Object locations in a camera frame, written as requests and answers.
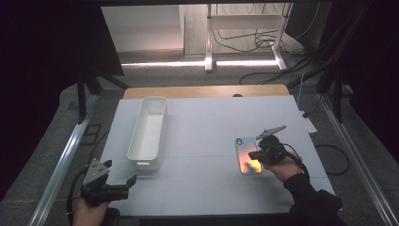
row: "white rectangular tray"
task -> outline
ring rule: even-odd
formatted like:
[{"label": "white rectangular tray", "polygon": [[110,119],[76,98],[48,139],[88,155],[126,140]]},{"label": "white rectangular tray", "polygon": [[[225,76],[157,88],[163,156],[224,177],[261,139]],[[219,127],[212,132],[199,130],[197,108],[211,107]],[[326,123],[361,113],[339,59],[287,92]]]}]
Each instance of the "white rectangular tray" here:
[{"label": "white rectangular tray", "polygon": [[167,113],[165,97],[143,98],[127,152],[127,157],[138,170],[158,170],[161,167]]}]

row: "light strip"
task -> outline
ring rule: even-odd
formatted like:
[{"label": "light strip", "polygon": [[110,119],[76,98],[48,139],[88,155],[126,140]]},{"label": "light strip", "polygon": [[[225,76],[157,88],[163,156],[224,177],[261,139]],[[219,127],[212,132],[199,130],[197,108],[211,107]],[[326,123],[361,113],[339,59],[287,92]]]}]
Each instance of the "light strip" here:
[{"label": "light strip", "polygon": [[[164,67],[184,67],[184,66],[204,66],[205,62],[210,58],[205,58],[204,61],[183,61],[183,62],[153,62],[153,63],[127,63],[122,66],[164,66]],[[278,65],[276,60],[234,60],[234,61],[217,61],[217,66],[274,66]]]},{"label": "light strip", "polygon": [[212,58],[211,57],[206,57],[205,58],[204,64],[207,64],[207,63],[212,63]]}]

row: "aluminum rail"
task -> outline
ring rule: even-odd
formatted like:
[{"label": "aluminum rail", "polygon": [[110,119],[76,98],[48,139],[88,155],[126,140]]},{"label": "aluminum rail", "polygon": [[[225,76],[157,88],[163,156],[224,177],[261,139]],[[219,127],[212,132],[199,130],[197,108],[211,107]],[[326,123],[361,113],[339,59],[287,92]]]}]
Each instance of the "aluminum rail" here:
[{"label": "aluminum rail", "polygon": [[379,186],[378,182],[375,180],[373,174],[368,169],[358,148],[356,147],[355,143],[349,136],[343,123],[339,123],[338,120],[335,118],[334,113],[331,110],[332,104],[329,101],[329,99],[322,97],[322,105],[325,111],[327,112],[328,117],[331,120],[335,130],[337,131],[338,136],[340,137],[340,140],[343,143],[353,166],[358,172],[361,181],[366,187],[366,190],[369,193],[370,197],[372,198],[372,201],[375,204],[375,207],[379,215],[381,216],[382,220],[384,221],[385,225],[387,226],[399,225],[398,219],[396,215],[393,213],[390,203],[385,197],[384,192]]},{"label": "aluminum rail", "polygon": [[44,192],[41,195],[36,210],[33,212],[32,218],[30,219],[28,225],[43,225],[47,219],[54,200],[56,199],[56,194],[58,193],[65,175],[67,174],[68,168],[73,160],[73,156],[77,150],[79,141],[85,133],[86,127],[88,126],[88,121],[91,118],[97,99],[98,96],[96,95],[91,95],[89,97],[87,104],[88,113],[86,114],[82,123],[76,124],[75,128],[73,129],[72,135],[64,149],[64,152],[59,158],[53,175],[51,176],[47,187],[44,189]]}]

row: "wooden panel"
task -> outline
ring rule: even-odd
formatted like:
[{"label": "wooden panel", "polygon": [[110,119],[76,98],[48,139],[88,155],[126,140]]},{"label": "wooden panel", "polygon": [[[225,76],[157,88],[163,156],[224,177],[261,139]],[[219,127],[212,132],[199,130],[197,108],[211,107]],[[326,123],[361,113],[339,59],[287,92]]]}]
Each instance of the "wooden panel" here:
[{"label": "wooden panel", "polygon": [[146,96],[164,96],[166,98],[200,98],[243,96],[280,96],[290,95],[284,85],[245,85],[245,86],[208,86],[208,87],[163,87],[130,88],[123,99],[141,99]]}]

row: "white tabletop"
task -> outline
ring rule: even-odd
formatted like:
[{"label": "white tabletop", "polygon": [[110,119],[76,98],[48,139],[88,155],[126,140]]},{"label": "white tabletop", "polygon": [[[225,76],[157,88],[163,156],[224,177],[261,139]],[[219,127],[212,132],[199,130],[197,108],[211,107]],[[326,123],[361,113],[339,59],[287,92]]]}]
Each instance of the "white tabletop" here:
[{"label": "white tabletop", "polygon": [[110,204],[123,216],[287,213],[291,194],[269,171],[243,175],[234,145],[282,125],[275,135],[303,157],[311,184],[334,194],[293,96],[168,99],[162,167],[152,173],[136,171],[126,155],[140,104],[120,100],[101,158],[113,160],[110,185],[137,173],[129,199]]}]

